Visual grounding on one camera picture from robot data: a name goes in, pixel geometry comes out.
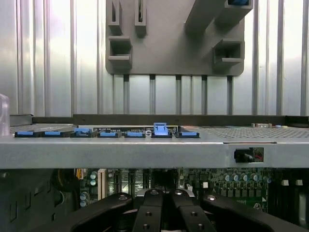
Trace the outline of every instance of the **vent grille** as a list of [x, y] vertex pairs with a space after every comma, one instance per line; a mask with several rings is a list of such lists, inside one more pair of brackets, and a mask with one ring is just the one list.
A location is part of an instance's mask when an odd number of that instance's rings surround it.
[[288, 128], [206, 128], [220, 138], [309, 138], [309, 130]]

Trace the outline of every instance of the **slot opening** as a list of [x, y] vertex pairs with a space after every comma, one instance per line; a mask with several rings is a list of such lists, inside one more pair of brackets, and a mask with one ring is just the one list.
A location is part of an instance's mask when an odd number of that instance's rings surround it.
[[240, 44], [227, 44], [215, 49], [215, 61], [222, 58], [241, 58]]
[[131, 45], [124, 41], [111, 41], [111, 56], [125, 56], [130, 54]]
[[143, 21], [143, 0], [139, 0], [139, 22]]
[[114, 2], [112, 2], [112, 22], [116, 22], [116, 8]]
[[250, 0], [247, 0], [247, 2], [246, 2], [244, 5], [235, 4], [234, 1], [235, 1], [235, 0], [228, 0], [228, 1], [227, 1], [227, 4], [228, 4], [228, 5], [231, 5], [231, 6], [249, 6], [249, 1], [250, 1]]

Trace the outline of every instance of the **blue latch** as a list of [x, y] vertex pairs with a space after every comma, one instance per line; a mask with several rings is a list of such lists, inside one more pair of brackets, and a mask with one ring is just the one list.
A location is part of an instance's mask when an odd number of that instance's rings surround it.
[[45, 135], [61, 135], [59, 131], [45, 131]]
[[128, 137], [143, 137], [143, 133], [141, 132], [128, 132], [126, 135]]
[[248, 4], [249, 0], [234, 0], [232, 1], [232, 4], [230, 5], [236, 5], [236, 6], [245, 6]]
[[19, 131], [18, 135], [33, 135], [33, 131]]
[[111, 136], [116, 136], [115, 132], [101, 132], [100, 136], [102, 137], [111, 137]]
[[182, 136], [197, 136], [196, 132], [181, 132]]
[[154, 135], [169, 135], [169, 131], [165, 122], [154, 123]]
[[92, 130], [90, 128], [74, 128], [74, 132], [91, 133]]

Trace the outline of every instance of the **ribbed metal surface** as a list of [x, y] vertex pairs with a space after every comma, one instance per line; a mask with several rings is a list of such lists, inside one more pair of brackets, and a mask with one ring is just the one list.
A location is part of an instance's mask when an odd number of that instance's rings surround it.
[[104, 0], [1, 0], [11, 114], [309, 115], [308, 0], [255, 0], [237, 77], [112, 76]]
[[220, 138], [309, 138], [308, 130], [272, 128], [207, 128]]

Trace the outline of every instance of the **capacitor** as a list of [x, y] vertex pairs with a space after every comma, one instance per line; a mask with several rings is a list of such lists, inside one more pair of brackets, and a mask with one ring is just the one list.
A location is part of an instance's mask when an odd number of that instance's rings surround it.
[[248, 176], [247, 176], [247, 174], [245, 174], [245, 173], [243, 173], [243, 174], [241, 174], [241, 179], [243, 180], [243, 181], [248, 181]]
[[271, 178], [269, 178], [268, 176], [264, 176], [264, 177], [263, 177], [263, 180], [264, 180], [266, 183], [268, 183], [268, 184], [271, 183]]
[[232, 174], [232, 178], [233, 178], [234, 181], [238, 181], [239, 176], [234, 173], [234, 174]]
[[223, 177], [224, 177], [225, 181], [230, 181], [230, 175], [229, 174], [224, 174]]
[[87, 205], [87, 203], [86, 203], [86, 201], [81, 201], [81, 202], [79, 203], [79, 205], [80, 205], [81, 207], [85, 207], [85, 206]]
[[258, 181], [258, 176], [255, 173], [251, 174], [251, 180]]
[[79, 196], [79, 198], [84, 201], [86, 199], [89, 199], [90, 196], [89, 196], [89, 193], [88, 192], [82, 192], [81, 195]]
[[91, 180], [91, 181], [90, 181], [90, 185], [91, 185], [91, 186], [95, 186], [96, 184], [97, 184], [96, 180]]
[[90, 175], [90, 179], [94, 180], [94, 179], [96, 179], [97, 176], [98, 176], [97, 172], [92, 172], [91, 175]]

